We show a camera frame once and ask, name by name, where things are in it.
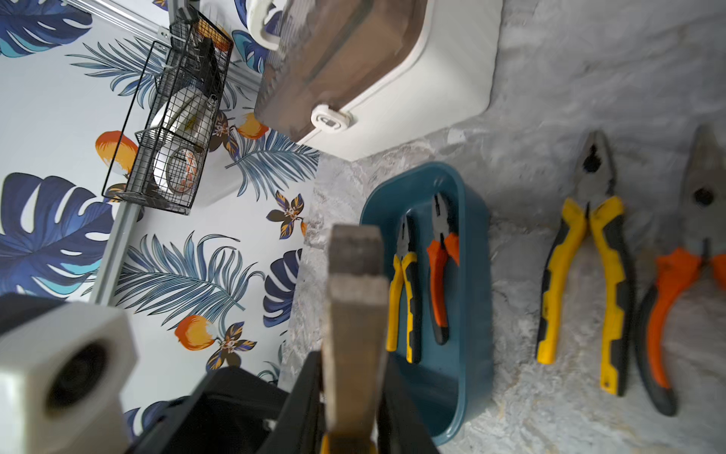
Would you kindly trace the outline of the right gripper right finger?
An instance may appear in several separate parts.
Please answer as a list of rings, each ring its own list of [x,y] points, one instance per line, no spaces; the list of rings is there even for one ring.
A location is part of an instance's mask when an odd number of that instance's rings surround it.
[[[393,354],[387,355],[376,425],[379,453],[439,452],[412,400]]]

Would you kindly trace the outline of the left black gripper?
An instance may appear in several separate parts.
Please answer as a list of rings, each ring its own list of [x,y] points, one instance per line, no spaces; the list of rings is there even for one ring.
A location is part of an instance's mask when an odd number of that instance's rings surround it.
[[[255,453],[289,393],[239,368],[204,378],[191,395],[127,412],[129,453]]]

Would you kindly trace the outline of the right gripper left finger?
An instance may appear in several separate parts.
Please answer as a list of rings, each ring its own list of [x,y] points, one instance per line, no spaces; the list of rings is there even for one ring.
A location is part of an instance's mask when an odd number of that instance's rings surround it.
[[[320,453],[325,431],[321,351],[307,355],[297,381],[257,453]]]

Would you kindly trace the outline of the yellow black pliers small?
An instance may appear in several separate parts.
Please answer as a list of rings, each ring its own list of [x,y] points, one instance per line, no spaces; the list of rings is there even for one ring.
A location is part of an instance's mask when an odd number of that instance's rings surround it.
[[[406,344],[406,361],[418,364],[422,356],[423,298],[413,217],[406,213],[399,222],[394,274],[389,285],[389,319],[386,349],[396,352],[401,338]]]

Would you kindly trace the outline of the yellow black combination pliers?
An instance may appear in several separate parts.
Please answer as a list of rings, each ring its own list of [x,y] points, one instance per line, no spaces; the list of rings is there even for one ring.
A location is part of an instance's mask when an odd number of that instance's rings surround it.
[[[582,141],[571,187],[559,213],[559,230],[544,263],[539,327],[534,357],[552,364],[558,355],[565,299],[600,306],[599,386],[610,395],[626,393],[629,376],[635,268],[625,238],[626,210],[616,194],[616,166],[605,132]]]

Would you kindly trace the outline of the orange black needle pliers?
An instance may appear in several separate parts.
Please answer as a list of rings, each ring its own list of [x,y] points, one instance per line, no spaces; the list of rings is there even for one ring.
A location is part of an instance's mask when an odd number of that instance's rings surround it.
[[[725,285],[725,152],[713,129],[697,128],[679,199],[680,243],[656,259],[657,274],[634,320],[634,352],[650,402],[664,416],[678,412],[663,360],[667,317],[680,295],[709,266]]]

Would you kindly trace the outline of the yellow black large pliers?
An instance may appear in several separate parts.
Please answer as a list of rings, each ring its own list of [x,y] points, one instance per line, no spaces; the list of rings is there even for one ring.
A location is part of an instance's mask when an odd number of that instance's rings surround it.
[[[328,245],[323,319],[323,453],[373,453],[386,370],[389,279],[375,226],[337,224]]]

